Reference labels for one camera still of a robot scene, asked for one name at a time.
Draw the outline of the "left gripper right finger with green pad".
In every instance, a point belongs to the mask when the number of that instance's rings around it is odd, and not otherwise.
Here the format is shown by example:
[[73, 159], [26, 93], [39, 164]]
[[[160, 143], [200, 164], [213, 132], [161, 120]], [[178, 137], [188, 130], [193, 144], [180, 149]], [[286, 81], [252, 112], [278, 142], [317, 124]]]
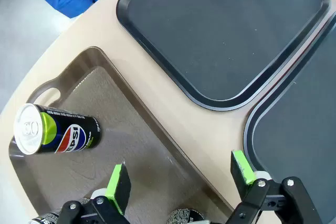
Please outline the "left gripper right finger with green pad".
[[253, 171], [243, 151], [231, 151], [230, 172], [241, 203], [227, 223], [257, 223], [272, 211], [281, 223], [322, 223], [304, 184], [298, 177], [275, 182], [265, 171]]

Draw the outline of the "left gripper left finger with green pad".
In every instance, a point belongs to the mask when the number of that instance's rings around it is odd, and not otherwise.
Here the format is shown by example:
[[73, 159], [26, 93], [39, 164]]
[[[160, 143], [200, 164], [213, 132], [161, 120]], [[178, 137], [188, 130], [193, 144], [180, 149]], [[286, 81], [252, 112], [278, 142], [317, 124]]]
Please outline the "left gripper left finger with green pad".
[[131, 192], [125, 163], [117, 164], [106, 192], [87, 203], [68, 201], [59, 214], [58, 223], [129, 223], [124, 216]]

